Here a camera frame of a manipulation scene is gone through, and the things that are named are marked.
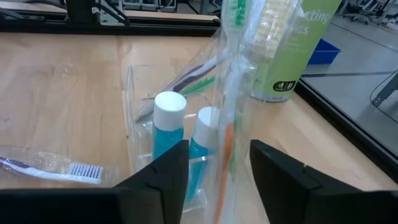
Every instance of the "white toothbrush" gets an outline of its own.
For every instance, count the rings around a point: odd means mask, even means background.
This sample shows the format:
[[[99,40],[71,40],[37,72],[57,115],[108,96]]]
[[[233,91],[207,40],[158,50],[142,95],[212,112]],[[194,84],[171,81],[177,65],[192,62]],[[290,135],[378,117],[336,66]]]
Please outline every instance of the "white toothbrush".
[[[0,157],[0,164],[4,164],[5,166],[10,167],[14,171],[32,177],[38,177],[41,179],[48,179],[48,180],[73,181],[73,182],[80,182],[86,184],[102,183],[101,176],[104,169],[101,166],[73,163],[69,165],[69,171],[67,174],[57,174],[57,173],[39,170],[23,162],[12,159],[6,159],[3,157]]]

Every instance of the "toothbrush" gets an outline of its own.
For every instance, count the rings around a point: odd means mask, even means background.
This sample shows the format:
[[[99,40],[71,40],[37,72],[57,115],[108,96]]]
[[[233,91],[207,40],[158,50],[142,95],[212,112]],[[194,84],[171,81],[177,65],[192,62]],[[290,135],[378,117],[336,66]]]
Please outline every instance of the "toothbrush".
[[[12,170],[32,177],[47,180],[73,181],[86,184],[102,183],[103,167],[88,164],[72,163],[67,174],[57,174],[33,168],[23,162],[0,157],[0,164],[10,167]]]
[[[241,54],[243,58],[247,56],[254,64],[265,60],[272,60],[288,30],[287,24],[291,20],[292,15],[295,14],[295,9],[297,9],[297,6],[300,6],[301,3],[302,0],[253,0],[250,11],[251,16],[247,21],[248,28],[244,31],[242,40],[242,44],[246,48],[245,51],[248,50],[248,52],[238,51],[239,54]],[[233,158],[234,112],[236,110],[237,100],[237,94],[235,94],[235,92],[239,89],[242,77],[242,71],[239,71],[239,69],[236,72],[232,71],[232,73],[228,75],[226,86],[224,87],[224,91],[228,91],[229,93],[225,94],[226,97],[223,99],[224,109],[223,114],[220,116],[224,117],[224,120],[220,122],[220,141],[222,142],[221,145],[223,148],[221,148],[220,189],[218,191],[214,223],[219,223],[223,213],[229,165]]]

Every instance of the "metal frame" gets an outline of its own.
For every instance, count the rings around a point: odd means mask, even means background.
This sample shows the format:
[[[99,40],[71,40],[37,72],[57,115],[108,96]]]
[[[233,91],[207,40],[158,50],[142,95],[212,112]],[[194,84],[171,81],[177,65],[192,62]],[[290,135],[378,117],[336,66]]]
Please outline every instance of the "metal frame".
[[[398,183],[398,157],[386,146],[374,139],[356,121],[304,80],[298,81],[295,92],[394,182]]]
[[[0,20],[0,32],[31,32],[41,34],[92,35],[169,35],[211,37],[220,27],[217,20],[164,19],[128,17],[129,26],[102,26],[65,22],[66,13],[9,10],[23,16],[39,16],[40,20]]]

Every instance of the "clear plastic bag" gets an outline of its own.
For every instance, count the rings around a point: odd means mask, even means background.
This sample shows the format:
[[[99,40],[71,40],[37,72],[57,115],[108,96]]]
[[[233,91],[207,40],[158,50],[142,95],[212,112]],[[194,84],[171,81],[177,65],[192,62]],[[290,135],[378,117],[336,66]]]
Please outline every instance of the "clear plastic bag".
[[[29,147],[0,146],[0,167],[10,171],[11,175],[41,182],[49,180],[113,187],[119,180],[117,167],[85,164]]]
[[[152,162],[152,113],[141,116],[143,108],[153,110],[154,97],[162,92],[163,83],[169,83],[177,75],[170,65],[138,65],[131,67],[127,74],[127,120],[129,130],[129,152],[133,158],[134,173]],[[197,95],[186,96],[187,107],[183,121],[184,139],[191,139],[197,113],[201,108],[211,106],[212,88],[207,88]],[[201,156],[191,159],[190,166],[199,163],[209,163],[211,156]],[[203,168],[199,173],[199,179],[207,169]],[[184,206],[184,212],[197,210],[207,205],[207,196],[203,185],[199,189],[192,189],[195,194]]]
[[[270,4],[278,2],[288,10],[269,10]],[[182,223],[241,224],[267,220],[248,158],[252,127],[250,94],[257,66],[265,60],[272,61],[277,50],[285,47],[285,36],[292,29],[289,21],[297,17],[300,3],[229,0],[223,3],[223,19],[227,21],[222,22],[211,44],[179,75],[170,65],[129,69],[126,105],[129,151],[135,172],[152,161],[152,112],[157,94],[177,91],[186,97],[184,139],[191,140],[198,112],[206,106],[213,108],[210,124],[216,127],[216,144],[206,156],[190,159],[190,172],[196,165],[204,168],[198,174],[201,184],[194,189],[194,199],[186,197]],[[256,16],[248,14],[254,11]],[[271,16],[271,25],[281,19],[288,21],[282,33],[273,28],[261,29],[269,25],[261,20],[267,16]],[[274,37],[277,44],[269,45]]]

